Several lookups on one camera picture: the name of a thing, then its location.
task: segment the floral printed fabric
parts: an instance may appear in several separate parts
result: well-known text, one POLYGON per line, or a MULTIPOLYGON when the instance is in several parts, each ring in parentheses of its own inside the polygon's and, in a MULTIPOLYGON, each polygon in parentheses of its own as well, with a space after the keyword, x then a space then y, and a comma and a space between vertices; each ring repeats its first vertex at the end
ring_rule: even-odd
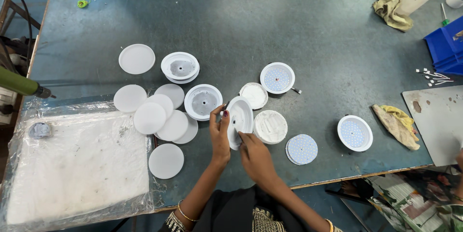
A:
POLYGON ((459 179, 420 170, 373 176, 365 181, 382 196, 372 197, 370 203, 397 231, 463 232, 463 205, 449 205, 452 188, 456 188, 459 179))

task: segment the person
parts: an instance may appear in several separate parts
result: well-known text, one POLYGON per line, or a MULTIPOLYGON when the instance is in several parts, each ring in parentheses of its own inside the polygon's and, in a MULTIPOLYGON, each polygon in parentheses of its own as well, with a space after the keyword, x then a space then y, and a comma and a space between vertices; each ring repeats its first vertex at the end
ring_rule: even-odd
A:
POLYGON ((267 147, 253 134, 241 133, 241 163, 256 183, 232 192, 214 191, 230 160, 224 105, 210 114, 212 159, 196 185, 163 224, 160 232, 342 232, 298 198, 276 174, 267 147), (217 115, 223 111, 222 119, 217 115))

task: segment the gold bangle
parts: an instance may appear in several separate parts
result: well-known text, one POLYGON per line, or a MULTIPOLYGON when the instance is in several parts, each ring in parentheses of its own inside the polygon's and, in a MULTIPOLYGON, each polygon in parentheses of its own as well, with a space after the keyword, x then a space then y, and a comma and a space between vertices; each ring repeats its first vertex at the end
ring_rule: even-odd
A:
POLYGON ((330 232, 333 232, 334 231, 334 226, 333 226, 333 223, 331 223, 331 221, 325 219, 328 223, 330 223, 330 232))
POLYGON ((183 213, 183 211, 180 209, 180 202, 182 202, 182 201, 183 201, 183 200, 179 201, 178 204, 177 204, 177 207, 178 207, 178 210, 180 210, 180 213, 181 213, 186 219, 188 219, 189 221, 191 221, 191 222, 198 222, 199 219, 198 219, 198 220, 193 220, 193 219, 187 217, 187 216, 183 213))
POLYGON ((458 197, 458 196, 457 196, 457 195, 455 195, 455 194, 453 195, 453 197, 454 197, 456 200, 459 200, 459 201, 463 201, 463 199, 462 199, 462 198, 458 197))

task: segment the embroidered sleeve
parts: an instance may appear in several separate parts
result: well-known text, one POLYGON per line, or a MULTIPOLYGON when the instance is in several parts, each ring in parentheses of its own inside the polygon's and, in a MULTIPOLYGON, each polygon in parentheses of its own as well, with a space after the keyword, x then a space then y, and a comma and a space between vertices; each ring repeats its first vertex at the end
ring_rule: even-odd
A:
POLYGON ((174 211, 166 219, 166 225, 172 232, 187 232, 183 223, 175 216, 174 211))

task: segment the woman's right hand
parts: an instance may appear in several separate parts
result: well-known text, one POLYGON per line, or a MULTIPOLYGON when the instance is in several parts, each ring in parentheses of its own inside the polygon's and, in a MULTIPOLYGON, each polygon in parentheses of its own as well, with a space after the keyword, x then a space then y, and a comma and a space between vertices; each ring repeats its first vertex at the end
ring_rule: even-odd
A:
POLYGON ((238 134, 243 141, 239 151, 246 173, 261 189, 270 193, 270 190, 281 185, 283 181, 275 172, 269 149, 251 133, 238 134))

